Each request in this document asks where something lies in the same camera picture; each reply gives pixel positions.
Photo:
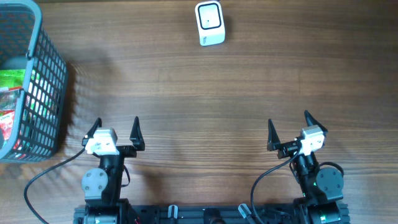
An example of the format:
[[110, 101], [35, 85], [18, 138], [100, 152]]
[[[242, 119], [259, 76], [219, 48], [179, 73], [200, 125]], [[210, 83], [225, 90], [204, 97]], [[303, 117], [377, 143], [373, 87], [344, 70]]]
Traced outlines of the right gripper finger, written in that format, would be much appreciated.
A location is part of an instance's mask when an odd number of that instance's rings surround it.
[[275, 151], [280, 148], [280, 139], [277, 135], [277, 131], [271, 119], [268, 119], [268, 140], [267, 140], [267, 150]]
[[307, 126], [314, 126], [317, 125], [322, 131], [323, 135], [326, 136], [328, 134], [328, 130], [326, 127], [324, 127], [320, 122], [318, 122], [310, 113], [308, 110], [304, 111], [304, 117], [307, 123]]

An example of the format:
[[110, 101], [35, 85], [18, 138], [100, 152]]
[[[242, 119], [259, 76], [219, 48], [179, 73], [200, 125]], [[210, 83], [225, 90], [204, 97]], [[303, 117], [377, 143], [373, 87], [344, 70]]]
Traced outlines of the green gummy candy bag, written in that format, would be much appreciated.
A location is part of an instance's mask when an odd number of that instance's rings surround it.
[[25, 70], [1, 70], [1, 91], [12, 91], [22, 88]]

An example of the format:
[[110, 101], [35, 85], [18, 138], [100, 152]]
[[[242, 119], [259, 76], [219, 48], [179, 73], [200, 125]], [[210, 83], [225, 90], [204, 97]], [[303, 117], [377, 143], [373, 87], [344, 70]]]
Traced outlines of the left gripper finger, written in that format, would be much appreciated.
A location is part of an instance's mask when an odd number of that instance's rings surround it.
[[85, 134], [85, 136], [82, 139], [82, 146], [86, 146], [88, 141], [93, 138], [93, 135], [95, 133], [95, 131], [98, 128], [102, 127], [102, 120], [101, 118], [97, 118], [96, 121], [94, 122], [94, 124], [92, 125], [92, 127], [90, 128], [90, 130]]
[[133, 147], [136, 151], [144, 151], [145, 150], [145, 142], [142, 136], [141, 127], [139, 123], [139, 117], [136, 116], [134, 118], [134, 122], [132, 125], [130, 137], [130, 141], [132, 142]]

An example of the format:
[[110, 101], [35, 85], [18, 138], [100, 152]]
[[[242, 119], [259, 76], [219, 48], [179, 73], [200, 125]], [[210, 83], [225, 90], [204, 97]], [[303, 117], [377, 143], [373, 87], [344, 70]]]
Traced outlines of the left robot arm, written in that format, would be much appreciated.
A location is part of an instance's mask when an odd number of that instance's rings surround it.
[[124, 165], [126, 158], [135, 158], [138, 151], [145, 150], [139, 118], [135, 117], [129, 140], [130, 145], [118, 146], [118, 137], [113, 128], [102, 127], [98, 118], [82, 139], [82, 146], [88, 154], [99, 158], [97, 168], [86, 171], [81, 179], [85, 194], [85, 206], [75, 209], [74, 223], [116, 224], [140, 223], [141, 219], [132, 208], [129, 200], [120, 198], [123, 174], [128, 170]]

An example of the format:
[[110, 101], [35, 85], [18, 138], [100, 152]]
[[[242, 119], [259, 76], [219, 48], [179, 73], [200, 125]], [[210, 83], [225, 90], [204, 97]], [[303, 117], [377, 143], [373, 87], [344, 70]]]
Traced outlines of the grey plastic shopping basket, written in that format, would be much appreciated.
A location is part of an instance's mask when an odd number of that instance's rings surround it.
[[43, 25], [34, 1], [1, 1], [1, 69], [24, 70], [2, 163], [35, 163], [57, 151], [68, 85], [66, 63]]

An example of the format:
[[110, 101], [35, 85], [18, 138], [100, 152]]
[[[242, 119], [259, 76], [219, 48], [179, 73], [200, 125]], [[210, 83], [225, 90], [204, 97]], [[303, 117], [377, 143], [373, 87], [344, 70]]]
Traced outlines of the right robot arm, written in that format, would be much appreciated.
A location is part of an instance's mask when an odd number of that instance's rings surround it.
[[267, 150], [277, 151], [279, 159], [288, 159], [302, 197], [290, 205], [292, 223], [341, 223], [338, 201], [343, 198], [344, 170], [334, 162], [319, 163], [315, 152], [325, 146], [328, 130], [308, 111], [306, 127], [293, 141], [282, 143], [274, 123], [268, 120]]

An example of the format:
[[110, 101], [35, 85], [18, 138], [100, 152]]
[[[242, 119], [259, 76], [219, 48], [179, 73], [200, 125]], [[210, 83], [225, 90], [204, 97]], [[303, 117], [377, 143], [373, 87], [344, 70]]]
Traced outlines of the red snack bar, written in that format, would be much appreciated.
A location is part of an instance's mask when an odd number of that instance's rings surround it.
[[1, 113], [1, 120], [0, 120], [1, 132], [5, 141], [7, 141], [11, 136], [12, 127], [14, 124], [14, 117], [15, 117], [14, 110], [5, 111], [4, 113]]

